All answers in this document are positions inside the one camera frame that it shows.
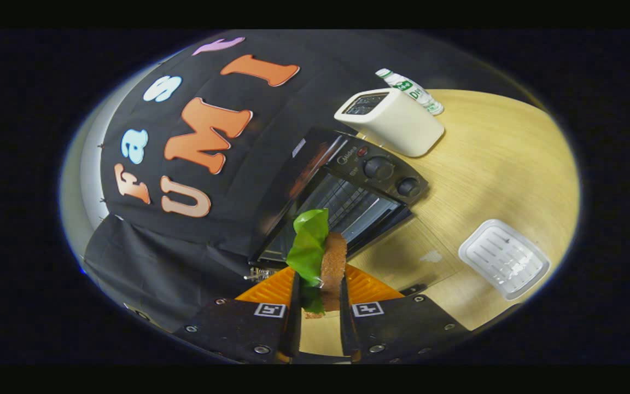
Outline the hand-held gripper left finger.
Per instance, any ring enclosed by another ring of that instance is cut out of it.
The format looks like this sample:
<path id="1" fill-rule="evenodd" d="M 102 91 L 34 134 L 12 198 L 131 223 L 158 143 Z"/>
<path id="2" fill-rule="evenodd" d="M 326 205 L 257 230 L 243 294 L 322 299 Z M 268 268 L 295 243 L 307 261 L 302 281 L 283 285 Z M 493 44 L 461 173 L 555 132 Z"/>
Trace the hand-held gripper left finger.
<path id="1" fill-rule="evenodd" d="M 300 351 L 300 275 L 285 268 L 234 298 L 215 298 L 176 331 L 178 341 L 234 363 L 288 364 Z"/>

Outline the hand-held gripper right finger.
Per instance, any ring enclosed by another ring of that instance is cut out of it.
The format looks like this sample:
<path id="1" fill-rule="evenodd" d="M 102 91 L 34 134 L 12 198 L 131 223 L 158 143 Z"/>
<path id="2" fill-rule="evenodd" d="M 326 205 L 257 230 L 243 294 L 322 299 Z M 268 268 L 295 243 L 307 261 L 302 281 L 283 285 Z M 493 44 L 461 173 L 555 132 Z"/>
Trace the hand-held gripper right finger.
<path id="1" fill-rule="evenodd" d="M 353 364 L 423 361 L 471 336 L 427 296 L 405 296 L 351 265 L 341 284 L 340 334 Z"/>

